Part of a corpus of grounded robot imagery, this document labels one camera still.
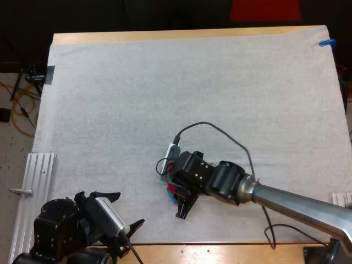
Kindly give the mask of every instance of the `white cloth surface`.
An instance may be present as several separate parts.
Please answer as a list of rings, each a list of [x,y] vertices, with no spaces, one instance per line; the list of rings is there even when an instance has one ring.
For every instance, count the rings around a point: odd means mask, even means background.
[[[328,201],[351,191],[352,152],[325,26],[288,34],[55,45],[34,152],[54,152],[50,199],[79,191],[122,193],[134,243],[264,242],[261,207],[201,197],[175,218],[155,172],[175,134],[213,122],[245,145],[262,184]],[[209,126],[182,134],[182,151],[250,172],[245,152]],[[273,223],[320,232],[269,211]],[[279,241],[307,240],[276,229]]]

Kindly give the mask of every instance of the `dark background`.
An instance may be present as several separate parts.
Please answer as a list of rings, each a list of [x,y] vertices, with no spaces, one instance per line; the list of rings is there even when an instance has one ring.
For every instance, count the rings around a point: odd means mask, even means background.
[[[337,63],[349,65],[352,1],[300,0],[299,6],[301,21],[231,21],[232,0],[1,0],[0,72],[18,72],[21,65],[33,62],[46,64],[55,32],[322,24],[337,40]]]

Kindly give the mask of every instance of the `floor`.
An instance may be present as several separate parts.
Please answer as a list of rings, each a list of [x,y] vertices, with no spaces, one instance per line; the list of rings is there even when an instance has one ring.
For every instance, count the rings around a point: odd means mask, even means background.
[[[0,81],[10,88],[15,84],[16,77],[16,74],[0,74]],[[27,86],[28,83],[23,79],[20,87],[24,89]],[[33,87],[29,91],[36,93]],[[0,85],[0,108],[12,107],[13,103],[9,101],[9,98],[8,91]],[[33,123],[36,123],[40,101],[27,95],[22,96],[19,101],[30,112],[30,119]],[[35,129],[26,118],[14,114],[14,121],[23,132],[32,135],[35,133]],[[347,122],[351,130],[352,107],[348,108]],[[2,211],[0,214],[0,263],[6,263],[19,200],[19,197],[9,192],[8,189],[22,186],[26,157],[31,152],[34,138],[20,133],[11,121],[0,123],[0,137],[0,208]]]

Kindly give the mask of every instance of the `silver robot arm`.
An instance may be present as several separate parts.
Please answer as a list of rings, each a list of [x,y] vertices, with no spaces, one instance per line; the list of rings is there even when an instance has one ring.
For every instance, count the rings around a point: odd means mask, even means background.
[[[248,175],[239,184],[241,204],[254,202],[339,239],[352,255],[352,210],[265,186]]]

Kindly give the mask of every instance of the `table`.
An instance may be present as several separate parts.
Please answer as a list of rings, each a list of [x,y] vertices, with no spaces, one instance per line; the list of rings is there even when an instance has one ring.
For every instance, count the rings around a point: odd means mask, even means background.
[[[239,29],[95,32],[55,34],[53,43],[71,45],[113,41],[182,39],[198,37],[250,36],[280,34],[311,28],[311,26],[253,27]],[[305,244],[283,244],[272,250],[268,245],[140,245],[136,250],[144,263],[304,263]],[[137,263],[132,253],[119,263]]]

